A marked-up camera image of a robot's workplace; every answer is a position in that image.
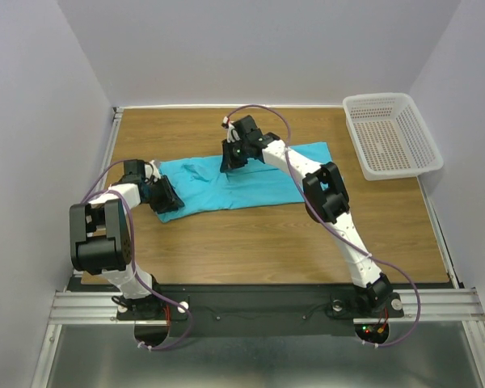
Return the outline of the turquoise t-shirt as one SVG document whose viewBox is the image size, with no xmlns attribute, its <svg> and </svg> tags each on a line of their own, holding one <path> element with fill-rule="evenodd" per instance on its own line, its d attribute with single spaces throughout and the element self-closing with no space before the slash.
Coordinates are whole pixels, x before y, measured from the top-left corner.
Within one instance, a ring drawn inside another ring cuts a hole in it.
<svg viewBox="0 0 485 388">
<path fill-rule="evenodd" d="M 220 172 L 221 156 L 183 158 L 162 162 L 184 207 L 159 214 L 166 223 L 196 213 L 245 209 L 302 202 L 288 173 L 251 159 L 242 168 Z"/>
</svg>

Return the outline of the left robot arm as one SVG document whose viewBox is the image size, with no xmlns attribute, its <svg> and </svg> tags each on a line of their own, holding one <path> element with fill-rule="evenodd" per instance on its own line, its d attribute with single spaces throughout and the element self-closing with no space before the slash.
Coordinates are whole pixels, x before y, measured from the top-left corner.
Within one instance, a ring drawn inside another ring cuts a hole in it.
<svg viewBox="0 0 485 388">
<path fill-rule="evenodd" d="M 159 161 L 127 159 L 120 179 L 103 191 L 91 189 L 70 207 L 70 258 L 75 270 L 102 276 L 119 291 L 112 297 L 121 320 L 170 318 L 155 277 L 134 258 L 133 215 L 148 205 L 157 215 L 184 207 Z"/>
</svg>

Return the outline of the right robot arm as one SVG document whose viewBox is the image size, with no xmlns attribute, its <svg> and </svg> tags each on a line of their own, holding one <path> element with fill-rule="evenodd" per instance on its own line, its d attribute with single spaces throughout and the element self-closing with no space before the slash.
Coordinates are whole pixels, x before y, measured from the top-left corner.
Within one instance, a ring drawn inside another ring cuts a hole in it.
<svg viewBox="0 0 485 388">
<path fill-rule="evenodd" d="M 349 195 L 338 167 L 322 164 L 298 153 L 274 133 L 262 133 L 252 116 L 232 121 L 225 117 L 220 171 L 226 173 L 247 165 L 251 159 L 288 174 L 297 186 L 310 217 L 326 226 L 335 240 L 351 275 L 357 309 L 365 315 L 383 310 L 393 287 L 356 230 L 350 213 Z"/>
</svg>

